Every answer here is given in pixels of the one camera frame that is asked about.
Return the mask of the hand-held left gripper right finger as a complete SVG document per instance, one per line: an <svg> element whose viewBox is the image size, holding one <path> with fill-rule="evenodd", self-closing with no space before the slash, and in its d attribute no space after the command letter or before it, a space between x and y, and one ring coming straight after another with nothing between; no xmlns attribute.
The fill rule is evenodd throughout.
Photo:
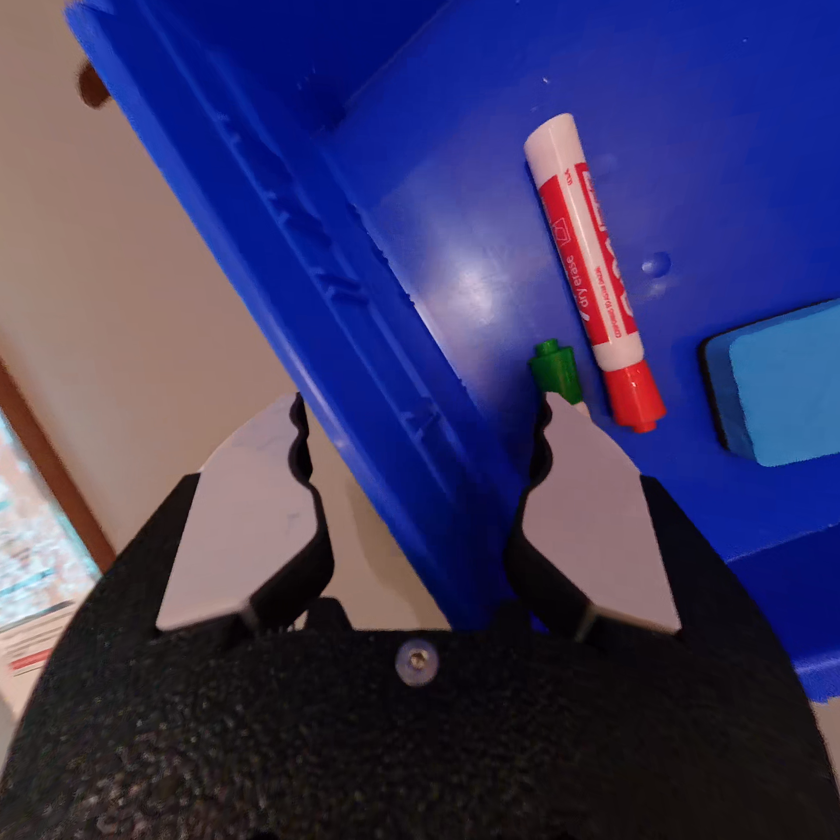
<svg viewBox="0 0 840 840"><path fill-rule="evenodd" d="M599 623L680 632L638 468L557 392L542 398L503 565L514 594L552 635L580 642Z"/></svg>

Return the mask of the red dry erase marker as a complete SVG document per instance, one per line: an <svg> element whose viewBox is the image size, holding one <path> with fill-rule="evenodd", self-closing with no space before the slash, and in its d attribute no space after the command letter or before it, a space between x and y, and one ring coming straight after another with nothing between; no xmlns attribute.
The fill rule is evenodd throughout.
<svg viewBox="0 0 840 840"><path fill-rule="evenodd" d="M598 368L646 360L574 117L565 112L542 123L523 150Z"/></svg>

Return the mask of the blue plastic bin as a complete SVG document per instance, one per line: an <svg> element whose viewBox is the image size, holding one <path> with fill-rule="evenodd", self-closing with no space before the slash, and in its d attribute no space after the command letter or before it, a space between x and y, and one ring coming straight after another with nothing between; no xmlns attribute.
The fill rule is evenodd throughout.
<svg viewBox="0 0 840 840"><path fill-rule="evenodd" d="M534 344L838 697L838 456L720 444L700 346L838 298L838 2L75 2L113 99L457 629L508 596ZM609 416L526 164L570 112L667 408Z"/></svg>

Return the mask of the green dry erase marker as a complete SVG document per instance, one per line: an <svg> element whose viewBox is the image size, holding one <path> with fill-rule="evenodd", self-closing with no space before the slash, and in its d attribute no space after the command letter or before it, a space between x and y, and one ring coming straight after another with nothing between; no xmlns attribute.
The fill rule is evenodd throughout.
<svg viewBox="0 0 840 840"><path fill-rule="evenodd" d="M534 346L528 362L532 377L542 393L557 393L576 411L591 418L571 346L549 339Z"/></svg>

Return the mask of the blue foam eraser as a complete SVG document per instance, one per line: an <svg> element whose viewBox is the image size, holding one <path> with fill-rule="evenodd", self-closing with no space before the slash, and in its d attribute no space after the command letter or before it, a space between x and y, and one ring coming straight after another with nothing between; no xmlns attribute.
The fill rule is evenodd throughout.
<svg viewBox="0 0 840 840"><path fill-rule="evenodd" d="M839 300L762 319L699 348L723 447L762 467L839 452Z"/></svg>

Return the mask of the red marker cap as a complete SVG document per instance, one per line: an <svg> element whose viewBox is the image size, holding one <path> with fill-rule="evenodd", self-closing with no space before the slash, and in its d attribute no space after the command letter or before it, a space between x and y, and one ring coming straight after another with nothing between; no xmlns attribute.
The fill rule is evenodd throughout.
<svg viewBox="0 0 840 840"><path fill-rule="evenodd" d="M646 360L616 371L604 371L602 378L614 422L636 434L654 431L666 415L666 408Z"/></svg>

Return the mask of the white printed paper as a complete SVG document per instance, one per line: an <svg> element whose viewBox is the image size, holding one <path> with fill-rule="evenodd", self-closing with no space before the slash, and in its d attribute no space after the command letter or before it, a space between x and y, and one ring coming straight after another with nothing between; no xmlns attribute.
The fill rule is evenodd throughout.
<svg viewBox="0 0 840 840"><path fill-rule="evenodd" d="M39 672L75 615L78 603L63 601L1 629L3 679L22 679Z"/></svg>

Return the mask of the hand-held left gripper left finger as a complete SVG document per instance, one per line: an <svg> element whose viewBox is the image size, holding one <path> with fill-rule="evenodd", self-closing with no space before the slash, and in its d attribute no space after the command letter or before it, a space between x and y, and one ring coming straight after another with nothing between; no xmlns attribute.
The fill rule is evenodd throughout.
<svg viewBox="0 0 840 840"><path fill-rule="evenodd" d="M308 438L305 402L294 393L212 453L156 617L160 632L225 617L253 634L283 631L320 597L334 558Z"/></svg>

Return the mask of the dark brown object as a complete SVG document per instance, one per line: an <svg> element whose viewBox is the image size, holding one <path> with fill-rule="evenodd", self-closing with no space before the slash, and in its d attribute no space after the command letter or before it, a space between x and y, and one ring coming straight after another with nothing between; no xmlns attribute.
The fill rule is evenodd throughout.
<svg viewBox="0 0 840 840"><path fill-rule="evenodd" d="M77 72L77 91L83 104L99 110L111 100L111 93L89 59L85 59Z"/></svg>

